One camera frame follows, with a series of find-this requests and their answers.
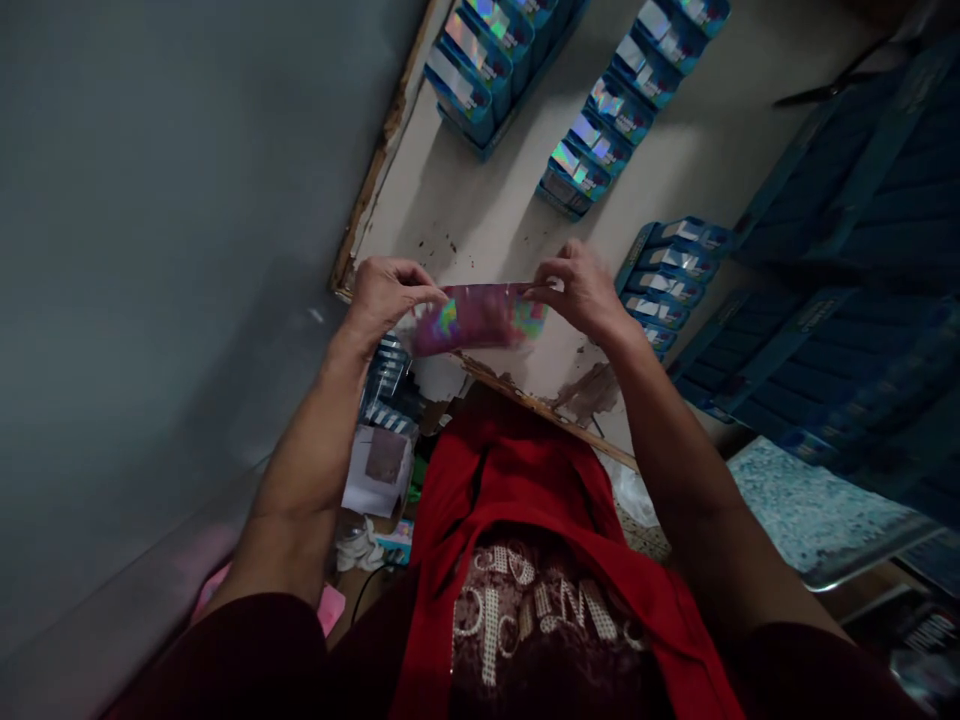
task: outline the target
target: maroon shirt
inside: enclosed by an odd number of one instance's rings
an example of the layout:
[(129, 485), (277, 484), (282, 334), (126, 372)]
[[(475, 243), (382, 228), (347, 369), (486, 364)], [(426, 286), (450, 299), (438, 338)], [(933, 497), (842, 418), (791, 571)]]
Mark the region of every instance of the maroon shirt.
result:
[[(557, 537), (483, 538), (454, 612), (451, 717), (672, 718), (643, 629)], [(236, 600), (191, 628), (119, 717), (386, 717), (417, 570), (329, 654), (316, 615), (283, 594)], [(722, 653), (747, 717), (925, 717), (871, 656), (778, 623)]]

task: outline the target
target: speckled floor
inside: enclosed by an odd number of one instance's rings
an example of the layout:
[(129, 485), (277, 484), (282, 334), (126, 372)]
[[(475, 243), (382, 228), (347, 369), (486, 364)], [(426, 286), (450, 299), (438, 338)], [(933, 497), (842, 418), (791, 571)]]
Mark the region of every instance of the speckled floor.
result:
[[(923, 516), (810, 467), (764, 438), (728, 466), (780, 554), (802, 574), (838, 561), (855, 565), (878, 541), (927, 526)], [(630, 547), (663, 562), (670, 544), (660, 528), (641, 527), (619, 505), (617, 513)]]

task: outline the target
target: person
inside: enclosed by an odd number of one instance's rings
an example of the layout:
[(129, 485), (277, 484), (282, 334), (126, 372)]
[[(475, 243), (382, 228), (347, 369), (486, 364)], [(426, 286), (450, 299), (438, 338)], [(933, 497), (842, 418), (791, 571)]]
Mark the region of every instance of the person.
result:
[(922, 717), (782, 560), (594, 255), (569, 242), (527, 294), (606, 354), (676, 571), (627, 548), (585, 443), (506, 403), (445, 429), (409, 571), (327, 652), (315, 608), (367, 366), (445, 299), (370, 258), (228, 576), (119, 717)]

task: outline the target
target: table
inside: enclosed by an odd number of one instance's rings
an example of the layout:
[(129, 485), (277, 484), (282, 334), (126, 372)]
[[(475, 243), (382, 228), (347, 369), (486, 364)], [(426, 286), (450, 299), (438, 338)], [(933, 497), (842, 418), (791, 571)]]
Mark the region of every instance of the table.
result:
[[(422, 82), (450, 5), (428, 5), (351, 216), (331, 278), (345, 299), (357, 263), (371, 255), (413, 258), (439, 284), (526, 281), (568, 237), (584, 240), (615, 270), (647, 222), (694, 215), (733, 226), (809, 112), (772, 110), (771, 103), (829, 82), (874, 37), (830, 0), (737, 0), (616, 184), (571, 224), (534, 188), (640, 3), (593, 0), (486, 163), (441, 127), (434, 90)], [(726, 261), (666, 361), (732, 289), (768, 283)], [(529, 352), (469, 351), (451, 360), (635, 467), (606, 358), (556, 314)], [(738, 429), (696, 412), (717, 444)]]

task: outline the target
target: cable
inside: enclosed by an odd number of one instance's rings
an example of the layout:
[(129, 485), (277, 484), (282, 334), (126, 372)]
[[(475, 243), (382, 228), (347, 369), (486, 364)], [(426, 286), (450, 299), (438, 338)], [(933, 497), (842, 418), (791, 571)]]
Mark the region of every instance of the cable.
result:
[(353, 624), (357, 621), (357, 610), (360, 609), (360, 600), (363, 598), (363, 593), (366, 591), (367, 585), (369, 585), (370, 581), (373, 580), (374, 575), (376, 575), (378, 572), (380, 572), (384, 568), (388, 568), (388, 567), (405, 567), (405, 566), (400, 565), (398, 563), (384, 563), (383, 565), (378, 567), (376, 570), (374, 570), (372, 573), (370, 573), (367, 576), (367, 579), (363, 581), (363, 587), (360, 588), (360, 594), (357, 595), (357, 602), (354, 603), (353, 615), (350, 618), (350, 627), (353, 627)]
[(607, 436), (603, 434), (603, 430), (600, 429), (600, 423), (597, 422), (597, 416), (595, 413), (590, 413), (590, 418), (593, 420), (593, 425), (597, 428), (597, 432), (600, 433), (600, 439), (606, 440)]

